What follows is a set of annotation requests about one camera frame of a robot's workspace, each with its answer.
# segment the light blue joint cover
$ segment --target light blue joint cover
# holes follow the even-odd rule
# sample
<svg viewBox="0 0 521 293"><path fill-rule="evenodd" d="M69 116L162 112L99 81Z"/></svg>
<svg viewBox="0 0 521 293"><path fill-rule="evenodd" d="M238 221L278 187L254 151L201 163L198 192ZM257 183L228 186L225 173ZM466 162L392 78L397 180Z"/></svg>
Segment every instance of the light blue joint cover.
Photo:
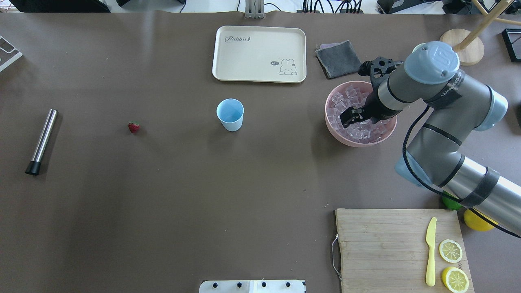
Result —
<svg viewBox="0 0 521 293"><path fill-rule="evenodd" d="M449 81L460 68L460 58L448 44L432 41L423 44L405 60L405 72L423 84Z"/></svg>
<svg viewBox="0 0 521 293"><path fill-rule="evenodd" d="M409 154L408 151L406 151L406 154L407 159L409 160L409 164L411 165L411 168L413 169L414 173L416 173L416 175L418 175L418 177L420 177L420 179L423 180L423 182L425 182L427 185L432 185L432 181L427 176L425 171L420 167L418 162L411 156L411 154ZM425 188L423 185L421 185L421 183L418 180L416 180L416 178L414 178L411 172L409 172L409 169L407 169L407 165L405 165L405 161L403 160L403 156L400 156L400 159L394 166L394 170L400 176L409 180L412 184Z"/></svg>
<svg viewBox="0 0 521 293"><path fill-rule="evenodd" d="M508 101L502 95L498 94L495 90L489 88L492 92L492 101L490 102L490 109L483 122L474 130L484 131L494 127L506 114L508 109Z"/></svg>

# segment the blue cup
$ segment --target blue cup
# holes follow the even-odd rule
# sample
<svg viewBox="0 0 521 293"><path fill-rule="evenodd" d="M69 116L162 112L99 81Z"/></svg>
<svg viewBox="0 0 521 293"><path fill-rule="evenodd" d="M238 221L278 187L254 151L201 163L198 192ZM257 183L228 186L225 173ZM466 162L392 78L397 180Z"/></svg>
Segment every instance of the blue cup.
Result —
<svg viewBox="0 0 521 293"><path fill-rule="evenodd" d="M228 131L239 130L243 116L244 106L236 99L226 99L217 105L217 117Z"/></svg>

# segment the knife handle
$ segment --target knife handle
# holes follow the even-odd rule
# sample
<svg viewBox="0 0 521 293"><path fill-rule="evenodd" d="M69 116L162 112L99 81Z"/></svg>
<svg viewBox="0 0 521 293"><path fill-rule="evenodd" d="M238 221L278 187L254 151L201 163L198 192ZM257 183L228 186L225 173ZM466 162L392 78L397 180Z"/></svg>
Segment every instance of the knife handle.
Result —
<svg viewBox="0 0 521 293"><path fill-rule="evenodd" d="M429 246L429 260L427 261L427 273L425 274L425 283L434 286L436 283L435 265L434 265L434 247Z"/></svg>

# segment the gray cloth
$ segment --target gray cloth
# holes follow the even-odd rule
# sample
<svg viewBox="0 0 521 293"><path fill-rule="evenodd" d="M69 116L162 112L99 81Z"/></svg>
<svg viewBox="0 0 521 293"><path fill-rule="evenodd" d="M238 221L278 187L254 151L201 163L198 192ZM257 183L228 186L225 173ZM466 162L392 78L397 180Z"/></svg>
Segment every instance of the gray cloth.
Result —
<svg viewBox="0 0 521 293"><path fill-rule="evenodd" d="M349 40L342 43L320 45L320 49L316 50L315 53L317 53L317 58L329 79L358 72L362 64Z"/></svg>

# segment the bowl of ice cubes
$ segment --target bowl of ice cubes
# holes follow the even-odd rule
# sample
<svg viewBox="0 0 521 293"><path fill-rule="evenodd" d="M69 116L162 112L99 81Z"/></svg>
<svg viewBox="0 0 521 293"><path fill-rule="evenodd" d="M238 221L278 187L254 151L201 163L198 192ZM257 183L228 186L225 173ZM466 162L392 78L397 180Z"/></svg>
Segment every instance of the bowl of ice cubes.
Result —
<svg viewBox="0 0 521 293"><path fill-rule="evenodd" d="M347 108L362 107L373 87L365 81L348 81L331 91L326 100L325 118L329 132L341 143L350 147L368 147L383 142L396 128L397 118L381 120L373 124L371 120L354 123L344 128L340 114Z"/></svg>

